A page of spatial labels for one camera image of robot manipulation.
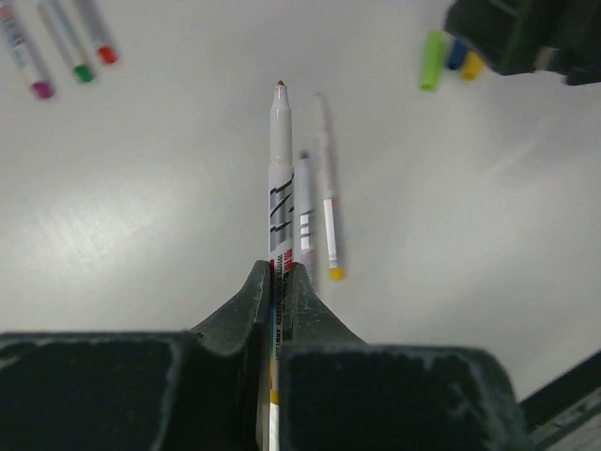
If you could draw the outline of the green pen cap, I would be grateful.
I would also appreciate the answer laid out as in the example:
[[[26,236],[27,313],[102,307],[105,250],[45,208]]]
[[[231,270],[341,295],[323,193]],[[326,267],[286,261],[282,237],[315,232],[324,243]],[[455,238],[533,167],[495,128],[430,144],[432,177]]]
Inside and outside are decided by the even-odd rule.
[[[424,41],[422,65],[419,77],[419,88],[424,91],[434,90],[439,83],[442,71],[444,37],[439,30],[429,31]]]

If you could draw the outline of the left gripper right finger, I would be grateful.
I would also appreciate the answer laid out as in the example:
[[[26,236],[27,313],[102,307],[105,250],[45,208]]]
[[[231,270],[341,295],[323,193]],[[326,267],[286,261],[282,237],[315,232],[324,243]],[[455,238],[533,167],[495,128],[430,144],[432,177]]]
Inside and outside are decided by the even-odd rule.
[[[532,449],[512,383],[489,352],[367,344],[316,296],[301,264],[285,316],[282,449]]]

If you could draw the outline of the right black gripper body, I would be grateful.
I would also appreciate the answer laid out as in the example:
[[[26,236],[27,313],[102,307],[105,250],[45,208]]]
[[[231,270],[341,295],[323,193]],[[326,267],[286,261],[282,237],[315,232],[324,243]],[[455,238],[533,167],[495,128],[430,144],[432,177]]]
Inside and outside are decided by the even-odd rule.
[[[444,30],[496,73],[558,73],[569,86],[600,82],[600,0],[460,0]]]

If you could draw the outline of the dark blue pen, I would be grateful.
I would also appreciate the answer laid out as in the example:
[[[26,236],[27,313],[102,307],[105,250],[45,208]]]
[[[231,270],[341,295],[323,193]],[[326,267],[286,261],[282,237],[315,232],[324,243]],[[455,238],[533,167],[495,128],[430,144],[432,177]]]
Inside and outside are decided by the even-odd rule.
[[[307,149],[300,152],[295,177],[297,179],[295,207],[298,214],[299,229],[298,261],[304,265],[311,286],[316,289],[316,186],[314,165]]]

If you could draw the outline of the yellow pen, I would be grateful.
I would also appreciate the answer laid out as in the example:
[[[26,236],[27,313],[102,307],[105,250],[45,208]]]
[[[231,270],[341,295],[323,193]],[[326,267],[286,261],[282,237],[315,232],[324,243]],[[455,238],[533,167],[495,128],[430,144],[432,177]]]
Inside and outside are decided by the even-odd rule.
[[[271,271],[271,338],[269,393],[269,449],[277,450],[279,363],[284,341],[284,301],[293,266],[294,168],[292,110],[287,86],[280,81],[270,108],[270,164],[268,184],[269,252]]]

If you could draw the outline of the purple pen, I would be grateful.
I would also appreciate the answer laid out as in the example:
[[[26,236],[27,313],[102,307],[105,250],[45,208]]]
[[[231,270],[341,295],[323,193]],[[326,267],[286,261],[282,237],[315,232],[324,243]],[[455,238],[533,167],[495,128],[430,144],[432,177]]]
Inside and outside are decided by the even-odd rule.
[[[25,33],[11,1],[1,2],[1,36],[33,95],[42,101],[51,99],[55,95],[51,77]]]

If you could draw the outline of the green capped pen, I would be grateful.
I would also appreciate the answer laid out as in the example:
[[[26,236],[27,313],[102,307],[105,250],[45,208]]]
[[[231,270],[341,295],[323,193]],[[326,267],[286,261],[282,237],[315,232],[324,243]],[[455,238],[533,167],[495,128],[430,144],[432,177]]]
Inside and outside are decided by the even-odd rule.
[[[95,80],[84,47],[58,1],[37,1],[36,8],[67,68],[81,84]]]

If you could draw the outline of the red pen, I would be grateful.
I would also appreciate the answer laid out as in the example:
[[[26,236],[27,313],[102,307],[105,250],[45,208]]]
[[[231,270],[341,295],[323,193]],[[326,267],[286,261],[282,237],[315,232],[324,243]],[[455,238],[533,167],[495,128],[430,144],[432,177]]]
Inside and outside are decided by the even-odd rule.
[[[118,51],[96,2],[74,0],[73,3],[91,38],[94,52],[100,62],[104,65],[115,64],[118,61]]]

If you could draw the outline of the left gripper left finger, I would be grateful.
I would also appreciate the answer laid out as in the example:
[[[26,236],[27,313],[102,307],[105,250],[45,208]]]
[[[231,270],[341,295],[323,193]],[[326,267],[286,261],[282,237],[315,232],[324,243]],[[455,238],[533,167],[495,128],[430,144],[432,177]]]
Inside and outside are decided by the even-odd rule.
[[[270,266],[190,330],[1,337],[5,450],[255,450]]]

